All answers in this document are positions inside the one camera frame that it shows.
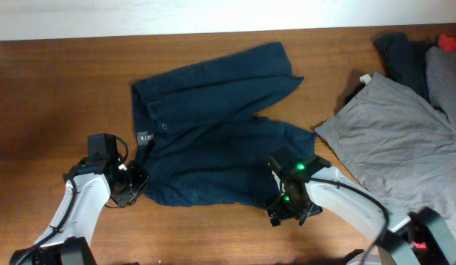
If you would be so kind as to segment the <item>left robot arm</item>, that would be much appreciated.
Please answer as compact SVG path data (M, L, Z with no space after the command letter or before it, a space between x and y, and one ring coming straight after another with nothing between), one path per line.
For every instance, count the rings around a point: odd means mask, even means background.
M66 191L49 226L35 241L16 250L9 263L95 264L90 245L103 208L126 208L144 193L149 176L120 137L88 137L88 155L63 175Z

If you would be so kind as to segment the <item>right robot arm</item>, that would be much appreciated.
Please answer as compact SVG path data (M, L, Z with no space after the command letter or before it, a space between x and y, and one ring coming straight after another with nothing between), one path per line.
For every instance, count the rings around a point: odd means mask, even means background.
M272 226L288 219L303 225L327 209L371 242L350 264L456 264L456 240L433 209L409 212L387 203L326 159L315 155L304 160L288 146L273 151L268 165L279 192L267 201Z

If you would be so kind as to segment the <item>navy blue shorts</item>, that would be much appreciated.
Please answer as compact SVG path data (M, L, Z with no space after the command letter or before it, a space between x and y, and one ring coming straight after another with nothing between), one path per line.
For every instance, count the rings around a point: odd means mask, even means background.
M264 207L278 194L270 153L282 146L302 158L315 152L314 133L259 115L302 81L273 42L135 82L136 161L149 175L146 197L175 207Z

